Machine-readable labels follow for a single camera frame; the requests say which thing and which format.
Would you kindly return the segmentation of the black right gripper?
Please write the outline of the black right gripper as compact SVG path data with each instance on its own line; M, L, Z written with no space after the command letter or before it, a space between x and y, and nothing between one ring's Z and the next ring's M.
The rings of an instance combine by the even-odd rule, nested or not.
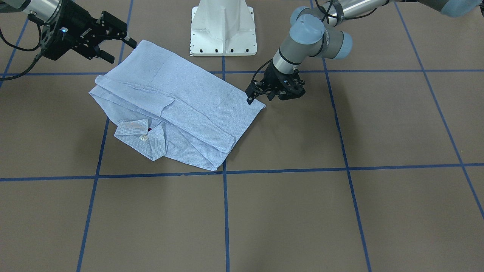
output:
M100 58L114 64L115 57L100 49L104 40L120 40L135 49L137 41L129 36L128 25L107 11L98 19L71 0L61 0L54 19L45 26L41 41L41 54L58 60L74 50L88 60Z

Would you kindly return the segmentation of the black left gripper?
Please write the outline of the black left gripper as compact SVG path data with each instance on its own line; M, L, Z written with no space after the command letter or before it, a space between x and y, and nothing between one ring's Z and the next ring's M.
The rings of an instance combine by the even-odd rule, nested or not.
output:
M272 101L275 96L278 96L278 92L281 87L278 76L284 73L281 73L275 68L272 60L268 60L265 64L263 64L256 71L256 73L258 73L263 67L266 67L263 79L260 82L251 82L245 90L245 94L247 95L247 103L249 105L251 105L252 102L254 102L254 100L261 95L266 95L269 101Z

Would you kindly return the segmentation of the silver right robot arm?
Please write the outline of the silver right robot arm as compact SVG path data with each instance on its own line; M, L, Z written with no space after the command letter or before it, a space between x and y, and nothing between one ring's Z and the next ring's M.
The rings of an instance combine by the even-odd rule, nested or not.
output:
M98 18L72 0L2 0L2 13L22 12L40 28L39 47L49 60L72 50L88 60L114 63L115 57L100 48L104 41L122 41L130 48L138 43L129 36L128 25L102 11Z

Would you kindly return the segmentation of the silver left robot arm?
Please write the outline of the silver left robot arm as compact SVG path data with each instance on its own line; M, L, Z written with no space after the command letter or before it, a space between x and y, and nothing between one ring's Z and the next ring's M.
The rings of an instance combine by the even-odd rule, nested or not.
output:
M346 58L353 39L349 33L337 30L337 26L367 17L388 3L388 0L327 0L324 4L316 1L313 8L295 9L289 20L289 34L271 60L262 66L263 79L252 79L245 90L247 103L263 95L268 100L301 98L306 92L298 70L303 61L308 57Z

